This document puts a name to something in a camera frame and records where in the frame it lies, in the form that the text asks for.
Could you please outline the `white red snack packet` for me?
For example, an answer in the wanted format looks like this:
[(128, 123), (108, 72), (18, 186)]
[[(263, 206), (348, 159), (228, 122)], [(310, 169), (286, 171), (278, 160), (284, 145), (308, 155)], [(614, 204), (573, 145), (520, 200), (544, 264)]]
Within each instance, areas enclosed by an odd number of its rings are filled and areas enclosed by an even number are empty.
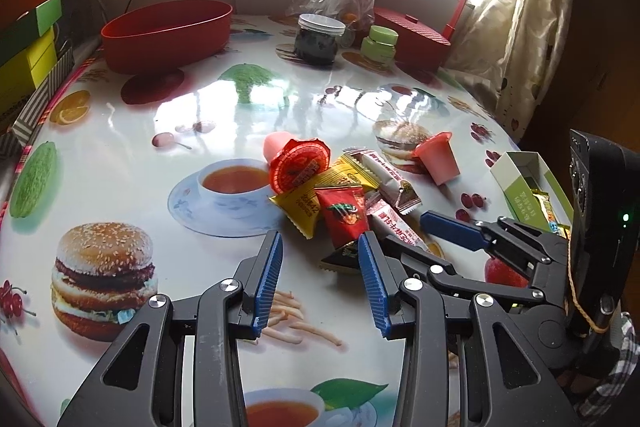
[(428, 251), (427, 245), (413, 228), (402, 219), (396, 210), (382, 197), (378, 191), (366, 196), (366, 213), (370, 228), (378, 236), (393, 235), (406, 244)]
[(401, 215), (416, 210), (422, 200), (412, 184), (398, 170), (375, 150), (363, 147), (347, 147), (344, 154), (357, 161), (364, 169), (378, 179), (378, 191)]

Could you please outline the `pink jelly cup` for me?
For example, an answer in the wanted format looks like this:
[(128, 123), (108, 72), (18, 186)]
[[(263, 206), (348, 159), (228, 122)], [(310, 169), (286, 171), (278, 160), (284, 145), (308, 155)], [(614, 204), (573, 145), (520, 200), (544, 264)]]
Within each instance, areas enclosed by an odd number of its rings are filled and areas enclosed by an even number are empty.
[(460, 170), (451, 150), (451, 132), (439, 132), (418, 145), (412, 156), (418, 158), (436, 185), (457, 178)]

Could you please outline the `small red snack packet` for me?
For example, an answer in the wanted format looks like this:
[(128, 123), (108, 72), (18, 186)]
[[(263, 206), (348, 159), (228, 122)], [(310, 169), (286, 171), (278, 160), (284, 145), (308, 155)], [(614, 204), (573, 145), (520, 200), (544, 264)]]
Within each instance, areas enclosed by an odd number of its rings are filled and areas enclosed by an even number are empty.
[(320, 261), (330, 271), (358, 273), (358, 239), (370, 230), (366, 199), (361, 185), (316, 187), (326, 229), (334, 251)]

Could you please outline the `yellow black snack packet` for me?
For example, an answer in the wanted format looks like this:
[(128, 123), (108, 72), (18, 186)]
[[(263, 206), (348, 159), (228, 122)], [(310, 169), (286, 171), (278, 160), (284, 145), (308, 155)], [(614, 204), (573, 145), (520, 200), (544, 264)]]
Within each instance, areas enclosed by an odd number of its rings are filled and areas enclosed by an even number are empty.
[(305, 239), (314, 237), (321, 207), (314, 190), (317, 187), (340, 187), (361, 185), (363, 192), (377, 190), (381, 181), (368, 168), (347, 155), (341, 155), (326, 170), (316, 174), (294, 190), (270, 196), (269, 200), (279, 207)]

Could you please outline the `red lid jelly cup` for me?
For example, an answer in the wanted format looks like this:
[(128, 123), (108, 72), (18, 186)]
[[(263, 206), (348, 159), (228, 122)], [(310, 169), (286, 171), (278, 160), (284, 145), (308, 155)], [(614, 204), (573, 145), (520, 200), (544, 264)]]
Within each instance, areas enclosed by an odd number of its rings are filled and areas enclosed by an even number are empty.
[(276, 194), (288, 193), (330, 167), (331, 150), (319, 139), (298, 139), (290, 132), (273, 132), (264, 142), (269, 182)]

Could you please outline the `long gold snack bar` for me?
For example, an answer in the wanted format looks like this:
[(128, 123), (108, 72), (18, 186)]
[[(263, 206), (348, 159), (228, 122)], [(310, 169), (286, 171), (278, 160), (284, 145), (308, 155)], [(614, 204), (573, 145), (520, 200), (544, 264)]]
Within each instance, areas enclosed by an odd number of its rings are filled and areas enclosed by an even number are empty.
[(549, 230), (563, 239), (570, 239), (570, 227), (562, 225), (562, 223), (555, 216), (555, 212), (552, 206), (551, 198), (548, 193), (539, 190), (532, 191), (533, 196), (536, 198), (538, 205), (540, 206), (544, 220), (546, 220)]

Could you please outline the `green white cardboard box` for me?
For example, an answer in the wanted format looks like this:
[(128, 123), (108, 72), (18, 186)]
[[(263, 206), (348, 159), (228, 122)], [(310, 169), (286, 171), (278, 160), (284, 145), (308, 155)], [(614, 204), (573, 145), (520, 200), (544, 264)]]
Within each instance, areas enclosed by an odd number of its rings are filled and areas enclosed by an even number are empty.
[(572, 228), (573, 206), (538, 153), (509, 150), (494, 160), (489, 170), (501, 187), (516, 220), (551, 232), (532, 194), (533, 190), (539, 190), (549, 194), (555, 216), (562, 225)]

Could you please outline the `patterned beige curtain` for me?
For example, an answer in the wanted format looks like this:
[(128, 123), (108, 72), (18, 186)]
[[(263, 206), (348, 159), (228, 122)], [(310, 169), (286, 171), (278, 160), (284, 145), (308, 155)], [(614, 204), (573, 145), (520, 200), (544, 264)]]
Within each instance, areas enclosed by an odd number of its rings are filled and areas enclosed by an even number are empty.
[(482, 0), (454, 36), (446, 67), (520, 142), (566, 43), (573, 0)]

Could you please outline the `small green jar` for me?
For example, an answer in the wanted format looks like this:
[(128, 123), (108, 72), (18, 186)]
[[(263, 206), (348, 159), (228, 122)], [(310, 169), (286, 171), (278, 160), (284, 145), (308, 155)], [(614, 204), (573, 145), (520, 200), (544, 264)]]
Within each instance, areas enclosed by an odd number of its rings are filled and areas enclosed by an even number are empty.
[(367, 37), (362, 39), (360, 53), (374, 64), (388, 66), (395, 58), (398, 38), (398, 32), (392, 28), (372, 25)]

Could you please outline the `dark jar with white lid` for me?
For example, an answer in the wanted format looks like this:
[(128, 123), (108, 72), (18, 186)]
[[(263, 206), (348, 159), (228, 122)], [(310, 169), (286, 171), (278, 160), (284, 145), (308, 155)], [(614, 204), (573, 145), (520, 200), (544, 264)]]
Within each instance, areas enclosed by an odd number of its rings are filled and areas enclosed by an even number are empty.
[(297, 23), (295, 56), (310, 65), (331, 66), (337, 54), (337, 40), (344, 35), (346, 25), (335, 18), (310, 13), (299, 14)]

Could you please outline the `red oval plastic bowl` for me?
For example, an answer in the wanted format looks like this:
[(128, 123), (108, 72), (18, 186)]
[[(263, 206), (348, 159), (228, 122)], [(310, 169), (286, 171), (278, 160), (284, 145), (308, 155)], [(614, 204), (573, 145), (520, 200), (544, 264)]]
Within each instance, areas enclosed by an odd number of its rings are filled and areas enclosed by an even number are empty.
[(167, 72), (212, 56), (231, 35), (230, 4), (174, 0), (114, 18), (101, 30), (103, 56), (117, 74)]

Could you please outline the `stacked colourful boxes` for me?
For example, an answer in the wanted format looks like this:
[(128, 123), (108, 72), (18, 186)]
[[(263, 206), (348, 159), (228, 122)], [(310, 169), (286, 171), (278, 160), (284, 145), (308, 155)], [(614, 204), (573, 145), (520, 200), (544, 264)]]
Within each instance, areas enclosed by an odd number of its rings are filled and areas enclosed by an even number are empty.
[(27, 146), (73, 67), (73, 48), (56, 42), (62, 0), (1, 0), (1, 157)]

